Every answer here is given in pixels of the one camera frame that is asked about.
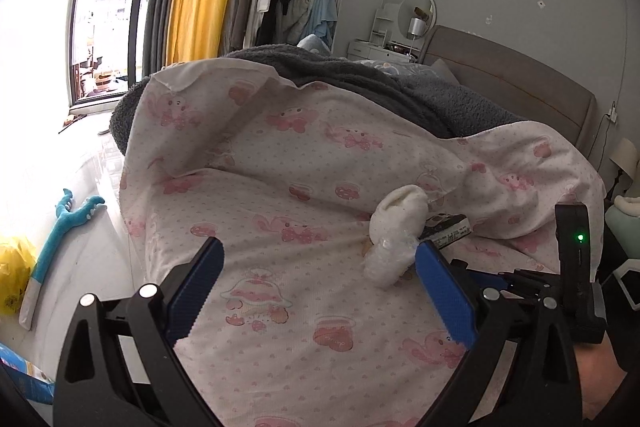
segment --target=human hand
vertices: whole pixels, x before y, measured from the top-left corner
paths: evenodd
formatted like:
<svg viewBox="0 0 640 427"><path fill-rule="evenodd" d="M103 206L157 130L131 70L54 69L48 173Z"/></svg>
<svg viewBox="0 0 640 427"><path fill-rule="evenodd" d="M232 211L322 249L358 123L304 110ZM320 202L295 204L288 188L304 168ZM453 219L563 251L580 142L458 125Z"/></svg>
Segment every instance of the human hand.
<svg viewBox="0 0 640 427"><path fill-rule="evenodd" d="M601 344L575 344L582 390L582 416L592 420L609 402L626 377L618 365L609 335Z"/></svg>

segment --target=window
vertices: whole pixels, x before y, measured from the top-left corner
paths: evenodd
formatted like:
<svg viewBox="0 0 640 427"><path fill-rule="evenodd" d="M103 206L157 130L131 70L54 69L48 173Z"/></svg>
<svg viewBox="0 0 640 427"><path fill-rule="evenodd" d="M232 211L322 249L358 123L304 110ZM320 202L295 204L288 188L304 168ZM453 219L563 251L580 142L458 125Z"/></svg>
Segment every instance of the window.
<svg viewBox="0 0 640 427"><path fill-rule="evenodd" d="M107 98L129 89L129 73L142 77L142 48L147 0L141 0L136 70L127 71L132 0L75 0L69 69L72 102Z"/></svg>

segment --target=blue gripper pad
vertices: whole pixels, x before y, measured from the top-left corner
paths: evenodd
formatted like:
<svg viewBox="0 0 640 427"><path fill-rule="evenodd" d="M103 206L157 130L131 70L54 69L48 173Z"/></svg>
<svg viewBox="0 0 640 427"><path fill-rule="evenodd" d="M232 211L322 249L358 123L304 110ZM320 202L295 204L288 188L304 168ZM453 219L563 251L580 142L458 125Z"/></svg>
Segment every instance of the blue gripper pad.
<svg viewBox="0 0 640 427"><path fill-rule="evenodd" d="M167 306L164 337L170 346L189 336L224 264L225 249L222 243L214 238L207 239L189 263L189 271Z"/></svg>
<svg viewBox="0 0 640 427"><path fill-rule="evenodd" d="M415 270L451 338L471 349L478 337L476 313L449 271L449 263L432 244L420 243Z"/></svg>

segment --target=gray fleece blanket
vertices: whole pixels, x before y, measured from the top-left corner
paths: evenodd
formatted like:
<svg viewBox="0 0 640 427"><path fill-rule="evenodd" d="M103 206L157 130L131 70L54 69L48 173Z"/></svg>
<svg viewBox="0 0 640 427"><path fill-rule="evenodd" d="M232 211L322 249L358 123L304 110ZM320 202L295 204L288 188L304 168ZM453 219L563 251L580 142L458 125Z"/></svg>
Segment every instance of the gray fleece blanket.
<svg viewBox="0 0 640 427"><path fill-rule="evenodd" d="M298 87L321 80L355 92L438 138L471 136L522 120L467 87L449 84L434 71L391 76L364 64L322 57L288 44L268 44L232 52L227 57L273 66L280 76ZM133 115L148 81L146 77L132 87L113 111L109 128L123 154Z"/></svg>

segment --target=yellow plastic bag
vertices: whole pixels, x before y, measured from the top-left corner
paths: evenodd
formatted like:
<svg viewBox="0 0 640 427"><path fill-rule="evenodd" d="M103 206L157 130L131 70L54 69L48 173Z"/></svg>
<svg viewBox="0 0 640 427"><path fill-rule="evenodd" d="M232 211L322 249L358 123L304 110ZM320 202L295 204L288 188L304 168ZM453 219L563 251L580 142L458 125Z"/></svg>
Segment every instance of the yellow plastic bag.
<svg viewBox="0 0 640 427"><path fill-rule="evenodd" d="M26 237L0 236L0 314L20 311L31 270L36 264L35 250Z"/></svg>

